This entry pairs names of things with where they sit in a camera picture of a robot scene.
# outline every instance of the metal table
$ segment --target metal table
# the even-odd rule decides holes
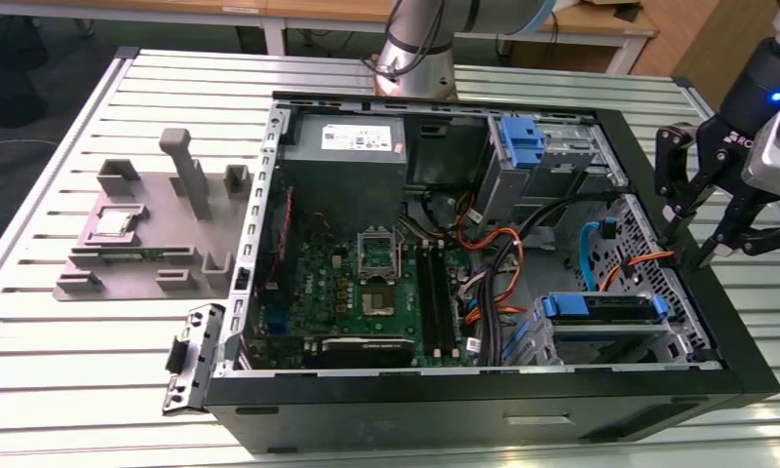
[[[459,66],[457,78],[463,99],[622,110],[650,154],[660,125],[700,122],[709,112],[694,90],[662,78],[475,66]],[[353,60],[130,50],[111,64],[0,242],[2,465],[294,460],[306,466],[314,460],[317,466],[493,466],[542,458],[555,467],[721,466],[738,460],[780,466],[780,395],[637,444],[582,448],[253,457],[211,416],[164,418],[166,353],[183,314],[202,301],[60,303],[52,286],[96,198],[103,161],[127,157],[140,171],[167,171],[159,135],[168,126],[186,126],[206,171],[247,164],[255,172],[277,89],[367,94],[373,85]],[[726,201],[716,195],[702,209],[700,238]],[[780,211],[768,210],[761,219],[778,223]],[[716,269],[780,379],[780,253],[721,259]]]

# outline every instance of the small circuit board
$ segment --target small circuit board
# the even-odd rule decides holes
[[[395,248],[390,253],[378,248]],[[421,245],[385,242],[361,250],[357,242],[313,243],[301,248],[291,307],[263,311],[269,334],[250,336],[253,367],[306,369],[307,355],[325,340],[339,338],[387,339],[409,342],[414,360],[407,367],[458,367],[470,365],[459,343],[455,351],[429,349],[425,339],[418,251]],[[445,279],[449,291],[457,288],[458,274],[467,273],[462,251],[445,252]],[[359,268],[398,264],[398,275],[387,281],[365,279]],[[457,309],[451,304],[451,327],[458,330]]]

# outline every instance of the blue drive bracket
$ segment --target blue drive bracket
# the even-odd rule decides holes
[[[602,300],[601,294],[594,294],[591,296],[585,296],[582,294],[554,294],[549,297],[543,297],[542,307],[545,309],[546,317],[593,317],[597,309],[591,310],[591,305],[587,301],[589,297]],[[613,294],[607,294],[606,297],[613,299]],[[660,319],[665,319],[670,314],[670,305],[668,300],[665,300],[665,297],[656,294],[650,299],[650,305],[653,306],[656,316]]]
[[[535,120],[526,117],[503,117],[501,139],[509,149],[515,169],[534,169],[547,151],[547,137],[539,130]]]

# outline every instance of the ram slot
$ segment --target ram slot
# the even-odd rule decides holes
[[[431,278],[431,248],[423,243],[417,250],[417,278],[419,280],[419,310],[422,311],[422,334],[426,352],[441,349],[439,322],[434,304],[434,283]]]
[[[451,311],[451,296],[449,292],[447,268],[445,266],[445,249],[431,250],[431,283],[434,291],[434,305],[438,314],[438,334],[441,349],[446,356],[455,355],[457,341],[454,339],[454,312]]]

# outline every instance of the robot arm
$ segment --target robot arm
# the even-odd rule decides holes
[[[554,0],[397,0],[382,55],[377,63],[366,62],[377,74],[379,94],[450,97],[454,34],[531,32],[554,4]]]
[[[700,257],[689,259],[694,265],[737,250],[758,255],[780,249],[780,227],[753,227],[766,205],[780,201],[780,12],[776,28],[778,36],[757,46],[720,112],[698,129],[677,124],[657,134],[656,190],[670,221],[661,242],[672,243],[716,188],[733,196]],[[696,143],[700,171],[689,178]]]

